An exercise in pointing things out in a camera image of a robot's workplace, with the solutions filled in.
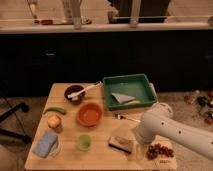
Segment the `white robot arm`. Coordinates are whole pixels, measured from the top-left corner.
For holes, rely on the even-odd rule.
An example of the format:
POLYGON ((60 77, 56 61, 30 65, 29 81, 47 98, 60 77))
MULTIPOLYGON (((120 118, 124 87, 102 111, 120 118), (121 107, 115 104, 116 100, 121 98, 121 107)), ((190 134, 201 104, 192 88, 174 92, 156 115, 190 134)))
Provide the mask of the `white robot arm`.
POLYGON ((157 103, 145 111, 134 128, 139 144, 151 144, 157 135, 171 139, 213 161, 213 133, 174 121, 173 110, 157 103))

